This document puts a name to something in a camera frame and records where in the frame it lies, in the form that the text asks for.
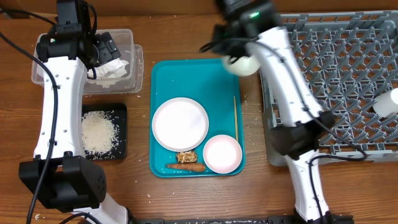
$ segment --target gray dish rack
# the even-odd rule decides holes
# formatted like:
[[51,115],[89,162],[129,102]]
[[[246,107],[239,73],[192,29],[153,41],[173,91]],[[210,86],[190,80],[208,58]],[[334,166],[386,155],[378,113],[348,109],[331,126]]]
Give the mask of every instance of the gray dish rack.
[[[334,132],[360,144],[370,161],[398,161],[398,115],[382,118],[372,111],[375,97],[398,88],[398,11],[283,14],[281,19],[308,88],[337,115]],[[286,166],[268,144],[268,130],[281,122],[263,74],[261,82],[267,159]],[[361,157],[330,134],[320,139],[320,154]]]

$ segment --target wooden stick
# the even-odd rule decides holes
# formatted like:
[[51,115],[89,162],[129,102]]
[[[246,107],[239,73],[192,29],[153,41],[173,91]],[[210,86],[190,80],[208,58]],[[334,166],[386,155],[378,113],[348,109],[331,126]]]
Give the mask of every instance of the wooden stick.
[[234,106],[235,106],[235,138],[236,141],[239,142],[238,136],[238,114],[236,113],[236,97],[234,96]]
[[206,166],[204,164],[198,164],[198,163],[167,164],[166,167],[170,169],[188,170],[194,172],[204,172],[206,170]]

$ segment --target wooden surface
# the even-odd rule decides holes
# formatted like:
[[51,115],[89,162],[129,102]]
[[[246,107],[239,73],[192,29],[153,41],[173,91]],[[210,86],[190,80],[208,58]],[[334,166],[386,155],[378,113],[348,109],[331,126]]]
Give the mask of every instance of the wooden surface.
[[[149,169],[151,70],[161,60],[216,57],[198,53],[210,40],[216,22],[218,16],[99,18],[100,29],[130,28],[134,42],[144,49],[141,92],[84,98],[84,103],[121,102],[128,107],[127,158],[98,164],[105,170],[110,195],[137,218],[293,214],[295,196],[289,170],[267,162],[256,75],[240,79],[246,142],[242,173],[234,177],[160,179]],[[1,32],[29,52],[34,51],[38,35],[48,28],[35,19],[0,22]],[[30,80],[31,66],[27,57],[0,41],[0,223],[24,223],[32,198],[18,178],[19,163],[32,159],[40,131],[43,88]],[[398,163],[336,163],[322,166],[321,174],[333,213],[354,215],[356,223],[398,222]],[[39,202],[34,215],[38,213],[40,220],[33,223],[58,223],[67,217],[44,209]]]
[[[179,15],[218,13],[215,0],[86,0],[99,16]],[[341,12],[397,9],[396,0],[273,0],[280,12]],[[0,0],[0,7],[56,14],[54,0]]]

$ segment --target round white plate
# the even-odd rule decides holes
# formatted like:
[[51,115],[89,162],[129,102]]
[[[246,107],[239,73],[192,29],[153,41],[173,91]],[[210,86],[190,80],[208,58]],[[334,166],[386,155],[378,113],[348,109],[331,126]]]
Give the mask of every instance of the round white plate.
[[152,119],[156,141],[166,149],[185,152],[197,147],[209,130],[205,109],[189,98],[173,98],[163,103]]
[[206,142],[203,158],[206,166],[212,171],[227,174],[239,167],[242,161],[242,148],[235,138],[220,134]]

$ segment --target transparent plastic bin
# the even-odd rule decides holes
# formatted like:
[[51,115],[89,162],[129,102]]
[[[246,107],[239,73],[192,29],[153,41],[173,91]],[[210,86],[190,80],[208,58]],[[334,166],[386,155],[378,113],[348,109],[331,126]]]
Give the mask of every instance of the transparent plastic bin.
[[[129,62],[126,65],[127,73],[119,78],[99,78],[97,80],[86,80],[84,94],[117,94],[117,93],[137,93],[142,88],[144,78],[144,55],[142,47],[134,44],[132,32],[129,29],[97,30],[97,34],[109,32],[118,46],[121,53],[121,60]],[[41,72],[37,71],[37,64],[32,63],[32,82],[44,86]]]

